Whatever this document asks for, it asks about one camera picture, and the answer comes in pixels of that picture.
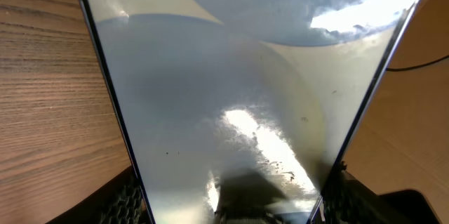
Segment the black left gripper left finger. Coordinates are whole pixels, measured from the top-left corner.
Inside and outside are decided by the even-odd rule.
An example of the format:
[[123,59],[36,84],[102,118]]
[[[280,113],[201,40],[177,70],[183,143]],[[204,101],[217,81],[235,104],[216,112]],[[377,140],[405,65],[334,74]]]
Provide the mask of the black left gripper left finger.
[[141,224],[149,215],[132,167],[48,224]]

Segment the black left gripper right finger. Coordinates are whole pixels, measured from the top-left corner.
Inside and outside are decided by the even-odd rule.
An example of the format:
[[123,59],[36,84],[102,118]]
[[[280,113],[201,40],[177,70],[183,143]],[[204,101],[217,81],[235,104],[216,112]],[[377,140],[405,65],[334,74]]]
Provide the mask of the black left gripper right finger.
[[333,168],[321,193],[325,223],[440,224],[427,198],[406,189],[377,195],[340,162]]

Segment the blue Samsung Galaxy smartphone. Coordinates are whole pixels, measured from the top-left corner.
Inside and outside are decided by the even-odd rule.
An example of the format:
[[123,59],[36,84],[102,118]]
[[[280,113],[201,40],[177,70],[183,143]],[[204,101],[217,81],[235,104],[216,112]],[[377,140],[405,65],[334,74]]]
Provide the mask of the blue Samsung Galaxy smartphone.
[[79,0],[151,223],[309,223],[419,0]]

